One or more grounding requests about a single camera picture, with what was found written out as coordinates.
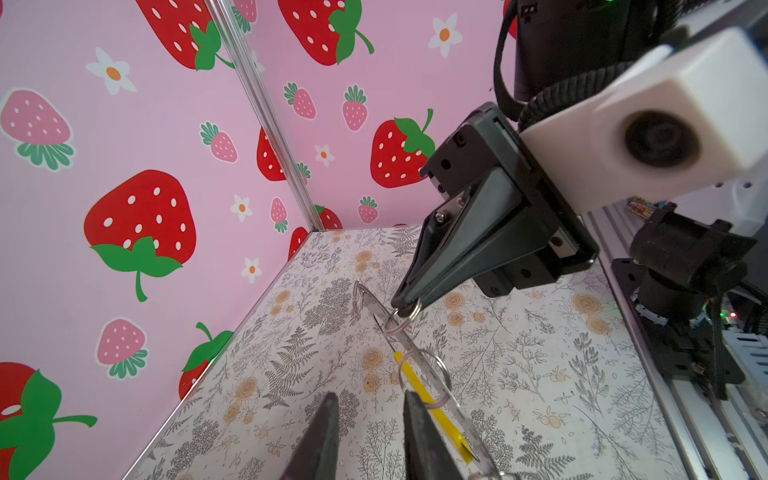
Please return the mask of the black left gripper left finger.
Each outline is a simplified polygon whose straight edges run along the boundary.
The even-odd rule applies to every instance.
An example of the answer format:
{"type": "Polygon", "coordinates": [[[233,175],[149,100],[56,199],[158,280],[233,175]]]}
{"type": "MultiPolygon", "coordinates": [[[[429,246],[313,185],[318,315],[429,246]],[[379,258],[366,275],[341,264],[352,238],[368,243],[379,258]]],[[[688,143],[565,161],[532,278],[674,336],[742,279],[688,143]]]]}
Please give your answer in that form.
{"type": "Polygon", "coordinates": [[[333,480],[339,449],[339,400],[329,392],[280,476],[281,480],[333,480]]]}

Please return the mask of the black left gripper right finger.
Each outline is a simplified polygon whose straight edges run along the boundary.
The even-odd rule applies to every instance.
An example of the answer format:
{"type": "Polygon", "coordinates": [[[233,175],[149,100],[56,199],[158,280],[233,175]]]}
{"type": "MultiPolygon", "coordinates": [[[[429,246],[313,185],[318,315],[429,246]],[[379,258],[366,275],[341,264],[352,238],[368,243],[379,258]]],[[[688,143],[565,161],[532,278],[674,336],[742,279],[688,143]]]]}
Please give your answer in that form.
{"type": "Polygon", "coordinates": [[[440,432],[420,397],[407,391],[403,406],[405,472],[408,480],[461,480],[440,432]]]}

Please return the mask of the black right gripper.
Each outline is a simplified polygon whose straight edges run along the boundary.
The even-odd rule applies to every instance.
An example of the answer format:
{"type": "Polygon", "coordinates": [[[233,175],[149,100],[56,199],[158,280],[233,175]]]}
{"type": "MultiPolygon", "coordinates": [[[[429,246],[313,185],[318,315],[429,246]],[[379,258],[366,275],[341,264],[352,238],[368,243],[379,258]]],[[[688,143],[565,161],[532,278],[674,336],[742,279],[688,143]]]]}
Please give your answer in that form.
{"type": "Polygon", "coordinates": [[[444,198],[428,216],[395,309],[468,279],[488,297],[591,267],[599,247],[498,106],[474,110],[421,170],[444,198]]]}

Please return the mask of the metal keyring with yellow tag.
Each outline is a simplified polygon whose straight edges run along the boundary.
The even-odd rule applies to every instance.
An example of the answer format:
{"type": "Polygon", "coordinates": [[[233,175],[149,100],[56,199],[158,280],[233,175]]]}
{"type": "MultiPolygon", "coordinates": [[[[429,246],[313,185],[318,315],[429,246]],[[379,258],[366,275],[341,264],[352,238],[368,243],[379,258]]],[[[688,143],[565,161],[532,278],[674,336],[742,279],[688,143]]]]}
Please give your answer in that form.
{"type": "Polygon", "coordinates": [[[368,312],[390,345],[401,390],[415,392],[420,397],[462,478],[506,478],[506,472],[497,465],[470,415],[454,395],[445,362],[439,355],[419,347],[412,336],[422,302],[390,310],[357,281],[353,287],[353,304],[356,310],[368,312]]]}

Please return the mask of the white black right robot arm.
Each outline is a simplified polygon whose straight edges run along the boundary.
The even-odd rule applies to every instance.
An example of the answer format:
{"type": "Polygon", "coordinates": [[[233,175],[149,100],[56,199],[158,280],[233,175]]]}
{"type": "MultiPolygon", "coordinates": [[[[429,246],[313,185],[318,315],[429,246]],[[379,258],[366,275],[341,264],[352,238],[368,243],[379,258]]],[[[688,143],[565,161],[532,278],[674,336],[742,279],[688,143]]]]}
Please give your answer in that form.
{"type": "Polygon", "coordinates": [[[391,304],[417,315],[467,280],[488,297],[587,270],[582,216],[656,204],[631,257],[709,296],[745,276],[767,214],[767,5],[743,1],[697,31],[687,1],[513,1],[493,101],[420,173],[443,204],[424,221],[391,304]],[[502,74],[515,38],[515,84],[502,74]]]}

